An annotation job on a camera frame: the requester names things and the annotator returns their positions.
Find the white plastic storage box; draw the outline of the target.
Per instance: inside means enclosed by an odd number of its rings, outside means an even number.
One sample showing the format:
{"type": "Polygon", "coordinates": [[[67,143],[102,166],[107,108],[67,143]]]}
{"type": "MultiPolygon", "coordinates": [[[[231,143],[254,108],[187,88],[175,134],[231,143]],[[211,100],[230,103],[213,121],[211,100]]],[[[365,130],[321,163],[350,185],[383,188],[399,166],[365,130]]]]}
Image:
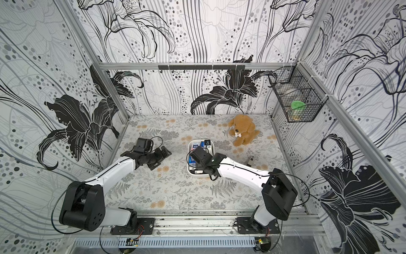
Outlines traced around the white plastic storage box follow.
{"type": "Polygon", "coordinates": [[[188,145],[187,172],[194,177],[209,177],[203,170],[203,163],[215,153],[214,143],[209,139],[195,139],[188,145]]]}

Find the dark blue Tempo tissue pack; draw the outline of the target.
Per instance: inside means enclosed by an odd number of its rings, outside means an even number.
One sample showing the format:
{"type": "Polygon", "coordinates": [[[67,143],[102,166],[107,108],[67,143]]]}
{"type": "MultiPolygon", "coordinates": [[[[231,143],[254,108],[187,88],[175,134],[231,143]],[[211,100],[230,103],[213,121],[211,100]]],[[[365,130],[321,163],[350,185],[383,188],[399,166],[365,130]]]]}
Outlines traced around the dark blue Tempo tissue pack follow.
{"type": "Polygon", "coordinates": [[[192,157],[188,158],[188,164],[190,167],[196,167],[196,162],[194,161],[194,159],[192,157]]]}

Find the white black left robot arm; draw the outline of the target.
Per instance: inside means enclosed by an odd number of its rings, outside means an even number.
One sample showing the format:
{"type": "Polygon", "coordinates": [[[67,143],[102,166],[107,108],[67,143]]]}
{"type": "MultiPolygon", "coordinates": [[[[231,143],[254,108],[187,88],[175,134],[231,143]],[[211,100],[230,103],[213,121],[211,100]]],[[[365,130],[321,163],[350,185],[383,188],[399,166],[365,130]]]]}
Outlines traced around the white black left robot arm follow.
{"type": "Polygon", "coordinates": [[[105,196],[118,182],[141,166],[154,170],[172,155],[166,147],[150,152],[126,151],[112,165],[83,182],[72,182],[66,189],[59,223],[92,232],[111,226],[111,234],[133,234],[142,230],[137,212],[131,208],[107,208],[105,196]]]}

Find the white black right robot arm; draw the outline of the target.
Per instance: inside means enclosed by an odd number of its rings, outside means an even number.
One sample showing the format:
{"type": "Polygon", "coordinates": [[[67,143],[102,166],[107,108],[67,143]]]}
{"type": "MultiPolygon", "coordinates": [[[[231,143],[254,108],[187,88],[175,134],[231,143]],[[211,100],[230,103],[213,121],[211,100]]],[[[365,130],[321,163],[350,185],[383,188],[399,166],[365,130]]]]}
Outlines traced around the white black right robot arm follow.
{"type": "Polygon", "coordinates": [[[261,193],[263,203],[253,214],[253,221],[267,226],[272,220],[286,221],[289,218],[298,192],[286,174],[275,168],[266,172],[240,164],[228,156],[211,155],[202,149],[191,152],[196,167],[210,177],[228,178],[261,193]]]}

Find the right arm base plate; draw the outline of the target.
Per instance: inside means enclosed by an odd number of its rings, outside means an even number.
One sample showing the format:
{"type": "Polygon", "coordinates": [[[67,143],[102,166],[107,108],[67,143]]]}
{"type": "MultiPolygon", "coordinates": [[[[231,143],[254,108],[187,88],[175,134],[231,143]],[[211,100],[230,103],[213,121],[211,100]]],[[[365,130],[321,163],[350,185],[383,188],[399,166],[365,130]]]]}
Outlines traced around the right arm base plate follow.
{"type": "Polygon", "coordinates": [[[237,227],[237,231],[240,235],[269,235],[278,234],[281,231],[277,219],[272,220],[267,226],[263,226],[259,224],[259,222],[256,222],[253,218],[237,217],[233,223],[233,226],[237,227]]]}

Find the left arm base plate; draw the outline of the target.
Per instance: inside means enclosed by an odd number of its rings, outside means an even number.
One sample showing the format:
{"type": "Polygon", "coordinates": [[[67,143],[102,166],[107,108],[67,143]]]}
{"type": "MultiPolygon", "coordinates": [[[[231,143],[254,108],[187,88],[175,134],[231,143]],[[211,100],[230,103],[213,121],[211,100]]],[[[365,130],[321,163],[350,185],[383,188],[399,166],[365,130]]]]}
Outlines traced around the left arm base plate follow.
{"type": "Polygon", "coordinates": [[[115,226],[111,229],[110,234],[114,236],[123,235],[141,235],[149,236],[153,234],[155,218],[136,218],[130,219],[125,226],[115,226]]]}

